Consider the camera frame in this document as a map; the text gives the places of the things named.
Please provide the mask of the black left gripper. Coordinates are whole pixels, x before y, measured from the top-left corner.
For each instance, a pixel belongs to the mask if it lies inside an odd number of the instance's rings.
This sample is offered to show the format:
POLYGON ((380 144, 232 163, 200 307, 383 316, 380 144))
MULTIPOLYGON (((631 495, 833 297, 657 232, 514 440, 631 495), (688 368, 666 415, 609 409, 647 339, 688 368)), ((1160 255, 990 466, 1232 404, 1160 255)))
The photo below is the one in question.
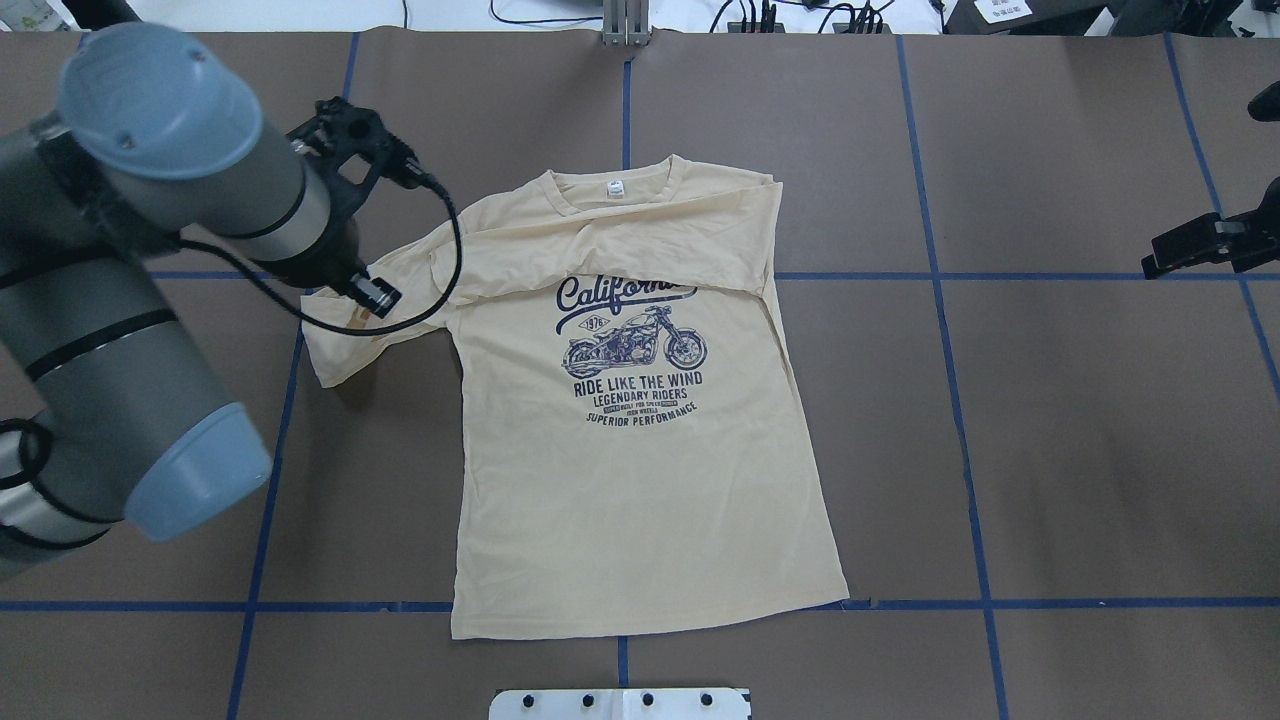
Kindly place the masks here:
POLYGON ((346 293, 378 318, 385 318, 402 299, 390 282, 364 273, 349 229, 332 231, 325 219, 293 215, 257 234, 255 263, 289 287, 346 293), (362 284, 356 284, 361 277, 362 284))

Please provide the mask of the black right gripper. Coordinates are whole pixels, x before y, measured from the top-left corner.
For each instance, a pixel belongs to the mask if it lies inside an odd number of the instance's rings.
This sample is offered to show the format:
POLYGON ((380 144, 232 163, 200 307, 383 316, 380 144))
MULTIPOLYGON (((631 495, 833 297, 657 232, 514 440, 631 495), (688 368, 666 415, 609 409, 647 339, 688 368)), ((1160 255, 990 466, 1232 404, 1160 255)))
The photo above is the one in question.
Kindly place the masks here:
POLYGON ((1247 233, 1249 252, 1235 260, 1235 273, 1279 260, 1279 178, 1272 179, 1245 223, 1201 215, 1155 237, 1152 254, 1140 260, 1146 279, 1155 281, 1188 266, 1229 263, 1247 233))

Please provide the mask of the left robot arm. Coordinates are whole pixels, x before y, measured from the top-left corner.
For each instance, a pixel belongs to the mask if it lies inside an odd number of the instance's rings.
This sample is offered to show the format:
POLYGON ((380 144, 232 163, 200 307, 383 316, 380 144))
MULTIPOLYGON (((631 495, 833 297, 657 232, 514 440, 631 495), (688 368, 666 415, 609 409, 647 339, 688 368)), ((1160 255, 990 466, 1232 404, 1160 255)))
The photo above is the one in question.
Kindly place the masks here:
POLYGON ((197 225, 211 254, 376 316, 401 292, 358 258, 380 178, 421 183, 369 109, 320 101, 289 133, 195 36, 92 32, 55 108, 3 137, 3 343, 45 401, 3 423, 3 577, 127 521, 172 541, 269 478, 273 459, 145 268, 197 225))

